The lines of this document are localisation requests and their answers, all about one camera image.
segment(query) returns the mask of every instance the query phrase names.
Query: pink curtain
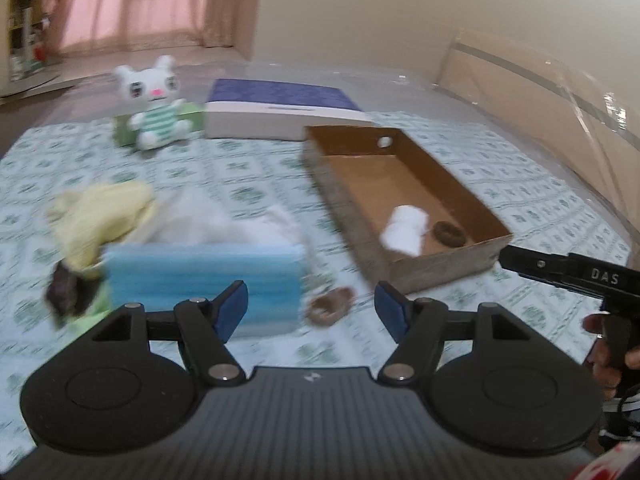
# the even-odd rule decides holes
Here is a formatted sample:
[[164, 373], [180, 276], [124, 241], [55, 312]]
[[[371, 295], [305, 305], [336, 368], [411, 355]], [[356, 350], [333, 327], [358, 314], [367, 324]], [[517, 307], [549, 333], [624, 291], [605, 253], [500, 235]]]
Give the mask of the pink curtain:
[[47, 43], [56, 54], [231, 46], [238, 0], [57, 0]]

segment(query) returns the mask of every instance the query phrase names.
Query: human hand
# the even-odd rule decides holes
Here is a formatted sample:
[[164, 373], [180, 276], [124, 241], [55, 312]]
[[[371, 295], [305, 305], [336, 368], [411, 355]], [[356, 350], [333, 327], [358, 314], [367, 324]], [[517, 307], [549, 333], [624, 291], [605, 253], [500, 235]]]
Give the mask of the human hand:
[[[582, 327], [592, 334], [602, 334], [602, 320], [607, 314], [591, 314], [582, 320]], [[602, 388], [606, 399], [616, 396], [616, 387], [620, 384], [622, 372], [609, 366], [611, 353], [604, 339], [598, 339], [587, 356], [591, 364], [593, 378]], [[640, 346], [631, 349], [625, 355], [625, 365], [631, 370], [640, 370]]]

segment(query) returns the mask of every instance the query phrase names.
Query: tablecloth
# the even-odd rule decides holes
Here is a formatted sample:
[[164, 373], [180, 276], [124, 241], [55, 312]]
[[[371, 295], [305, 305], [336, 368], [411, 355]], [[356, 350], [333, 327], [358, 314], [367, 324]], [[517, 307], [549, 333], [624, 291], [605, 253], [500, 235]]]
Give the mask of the tablecloth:
[[[600, 216], [487, 126], [403, 112], [371, 116], [379, 124], [402, 128], [443, 163], [512, 229], [515, 244], [625, 263], [628, 245]], [[353, 286], [356, 305], [328, 329], [301, 322], [289, 335], [232, 339], [229, 349], [247, 371], [255, 365], [366, 365], [377, 372], [394, 343], [376, 317], [370, 285], [305, 173], [300, 143], [194, 139], [149, 154], [114, 147], [111, 134], [110, 120], [34, 128], [0, 162], [0, 470], [33, 447], [18, 407], [22, 383], [78, 335], [55, 326], [42, 299], [60, 257], [44, 209], [63, 189], [132, 179], [151, 183], [158, 193], [200, 186], [236, 218], [281, 203], [311, 236], [325, 264], [325, 280]], [[580, 320], [598, 308], [597, 300], [524, 280], [498, 265], [431, 289], [428, 296], [458, 310], [497, 301], [577, 361], [584, 359], [592, 341]], [[469, 347], [447, 344], [443, 361]], [[153, 343], [152, 349], [179, 361], [175, 344]]]

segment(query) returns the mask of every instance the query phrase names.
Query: plush toy arm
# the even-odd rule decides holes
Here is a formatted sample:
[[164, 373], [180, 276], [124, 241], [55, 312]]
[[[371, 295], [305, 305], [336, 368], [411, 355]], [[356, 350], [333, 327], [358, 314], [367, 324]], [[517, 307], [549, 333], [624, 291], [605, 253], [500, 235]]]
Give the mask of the plush toy arm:
[[139, 114], [133, 114], [128, 121], [128, 125], [129, 125], [129, 129], [130, 130], [139, 130], [140, 128], [142, 128], [142, 123], [145, 120], [145, 115], [140, 112]]

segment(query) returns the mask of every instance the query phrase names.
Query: stuffed toy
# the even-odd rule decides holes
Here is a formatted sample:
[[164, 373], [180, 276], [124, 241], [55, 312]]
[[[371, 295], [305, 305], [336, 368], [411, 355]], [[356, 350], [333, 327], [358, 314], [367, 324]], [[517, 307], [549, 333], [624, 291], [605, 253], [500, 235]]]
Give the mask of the stuffed toy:
[[171, 56], [160, 56], [153, 68], [140, 72], [127, 65], [114, 70], [120, 79], [120, 93], [139, 110], [127, 123], [130, 130], [138, 131], [139, 150], [152, 150], [189, 138], [191, 121], [177, 119], [184, 99], [176, 99], [180, 87], [173, 67]]

